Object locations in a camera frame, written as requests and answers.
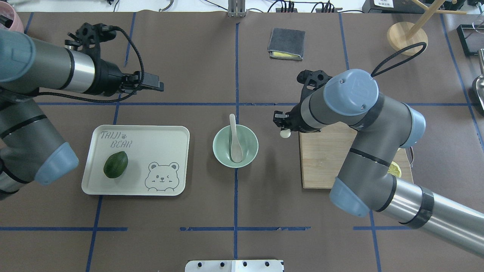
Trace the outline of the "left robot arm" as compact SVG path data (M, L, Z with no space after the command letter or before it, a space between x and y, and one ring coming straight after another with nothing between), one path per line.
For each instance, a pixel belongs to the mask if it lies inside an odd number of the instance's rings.
M140 70L123 73L116 64L102 60L102 42L122 33L132 46ZM1 30L1 199L17 193L32 181L48 185L75 169L79 160L34 98L68 97L65 91L110 97L137 91L163 91L159 77L145 72L140 52L119 26L83 24L69 33L65 46L28 35Z

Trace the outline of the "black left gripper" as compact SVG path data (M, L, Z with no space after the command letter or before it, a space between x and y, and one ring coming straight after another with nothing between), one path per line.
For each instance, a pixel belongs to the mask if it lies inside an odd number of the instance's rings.
M164 91L159 76L141 70L123 73L116 64L102 59L94 61L95 79L90 86L90 95L112 96L116 93L136 93L142 90Z

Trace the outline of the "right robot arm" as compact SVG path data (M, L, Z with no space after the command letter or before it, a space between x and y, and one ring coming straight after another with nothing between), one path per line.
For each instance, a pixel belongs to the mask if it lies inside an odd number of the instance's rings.
M380 212L483 257L482 212L388 173L398 149L423 136L426 120L420 112L382 94L364 70L337 76L304 70L297 81L303 84L300 102L289 112L274 112L282 137L320 132L338 122L357 133L330 190L335 206L358 217Z

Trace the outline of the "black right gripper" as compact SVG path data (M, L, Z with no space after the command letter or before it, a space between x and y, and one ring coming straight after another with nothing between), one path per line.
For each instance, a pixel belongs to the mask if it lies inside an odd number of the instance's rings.
M298 131L304 133L304 120L301 116L301 103L298 103L291 111L283 113L274 111L273 122L280 131Z

